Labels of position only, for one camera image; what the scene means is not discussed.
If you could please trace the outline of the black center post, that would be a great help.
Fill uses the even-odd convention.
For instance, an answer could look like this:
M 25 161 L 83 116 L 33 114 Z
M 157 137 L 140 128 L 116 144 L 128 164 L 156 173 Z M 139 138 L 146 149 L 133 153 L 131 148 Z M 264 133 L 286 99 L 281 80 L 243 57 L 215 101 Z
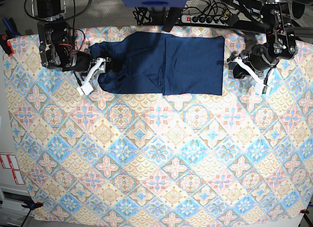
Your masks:
M 163 24 L 162 31 L 171 32 L 178 18 L 181 16 L 183 7 L 170 7 L 166 20 Z

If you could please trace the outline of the black clamp lower left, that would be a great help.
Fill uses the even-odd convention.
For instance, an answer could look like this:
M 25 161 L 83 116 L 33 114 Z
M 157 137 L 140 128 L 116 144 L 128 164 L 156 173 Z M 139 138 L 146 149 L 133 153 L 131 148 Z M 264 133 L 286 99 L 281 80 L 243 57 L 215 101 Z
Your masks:
M 33 201 L 24 201 L 23 204 L 21 204 L 22 207 L 28 208 L 30 210 L 35 210 L 37 208 L 40 208 L 43 206 L 43 203 L 35 203 Z

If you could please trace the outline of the white power strip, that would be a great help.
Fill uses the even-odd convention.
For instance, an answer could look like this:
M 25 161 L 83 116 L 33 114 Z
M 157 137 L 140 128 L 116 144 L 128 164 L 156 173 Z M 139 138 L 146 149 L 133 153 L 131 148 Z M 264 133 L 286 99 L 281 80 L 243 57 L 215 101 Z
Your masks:
M 226 25 L 226 20 L 220 18 L 220 16 L 182 15 L 180 21 L 186 24 L 197 25 Z

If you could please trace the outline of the red black clamp left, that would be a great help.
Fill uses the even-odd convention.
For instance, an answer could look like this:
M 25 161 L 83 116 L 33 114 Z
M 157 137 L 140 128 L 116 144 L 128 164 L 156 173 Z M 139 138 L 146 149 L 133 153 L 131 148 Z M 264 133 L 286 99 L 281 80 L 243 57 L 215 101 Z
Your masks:
M 8 55 L 8 57 L 14 54 L 14 50 L 8 38 L 5 35 L 0 36 L 0 45 L 3 51 Z

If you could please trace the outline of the blue clamp upper left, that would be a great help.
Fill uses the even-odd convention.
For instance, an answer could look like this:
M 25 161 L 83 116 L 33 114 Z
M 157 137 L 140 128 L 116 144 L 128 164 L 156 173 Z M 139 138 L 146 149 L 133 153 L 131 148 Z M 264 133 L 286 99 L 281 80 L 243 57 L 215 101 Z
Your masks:
M 2 19 L 3 24 L 6 27 L 6 34 L 8 38 L 15 38 L 21 36 L 20 32 L 17 30 L 17 26 L 15 24 L 15 21 L 12 18 L 3 18 Z

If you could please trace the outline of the patterned tile tablecloth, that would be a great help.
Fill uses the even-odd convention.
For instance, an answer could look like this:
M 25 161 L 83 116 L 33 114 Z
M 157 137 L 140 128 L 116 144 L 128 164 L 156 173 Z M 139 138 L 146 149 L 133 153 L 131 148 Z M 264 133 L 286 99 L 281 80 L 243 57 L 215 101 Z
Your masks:
M 224 72 L 222 96 L 77 92 L 13 38 L 4 83 L 35 218 L 110 227 L 234 227 L 300 216 L 313 195 L 313 46 L 270 89 Z

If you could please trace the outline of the red white label stickers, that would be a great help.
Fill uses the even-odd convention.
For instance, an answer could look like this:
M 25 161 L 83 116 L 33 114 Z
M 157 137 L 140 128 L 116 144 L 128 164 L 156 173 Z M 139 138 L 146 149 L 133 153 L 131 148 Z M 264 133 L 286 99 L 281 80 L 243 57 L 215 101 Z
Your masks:
M 21 171 L 18 166 L 18 162 L 15 154 L 0 154 L 0 163 L 3 169 L 11 171 L 14 182 L 16 185 L 24 184 Z

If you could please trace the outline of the black clamp lower right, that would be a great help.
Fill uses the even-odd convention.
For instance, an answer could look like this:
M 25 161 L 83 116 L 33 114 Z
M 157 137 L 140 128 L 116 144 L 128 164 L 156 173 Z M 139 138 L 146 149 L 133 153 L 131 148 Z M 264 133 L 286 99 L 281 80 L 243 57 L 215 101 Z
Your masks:
M 310 212 L 307 209 L 303 209 L 303 210 L 300 210 L 300 213 L 302 213 L 302 214 L 309 214 Z

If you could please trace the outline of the blue long-sleeve T-shirt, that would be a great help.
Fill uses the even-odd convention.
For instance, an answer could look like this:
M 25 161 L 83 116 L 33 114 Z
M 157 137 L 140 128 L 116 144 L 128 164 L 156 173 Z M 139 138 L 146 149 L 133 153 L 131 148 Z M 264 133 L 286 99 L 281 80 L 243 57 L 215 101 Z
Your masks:
M 90 46 L 93 58 L 110 57 L 117 71 L 100 74 L 102 90 L 114 94 L 221 95 L 224 37 L 177 37 L 135 32 L 121 42 Z

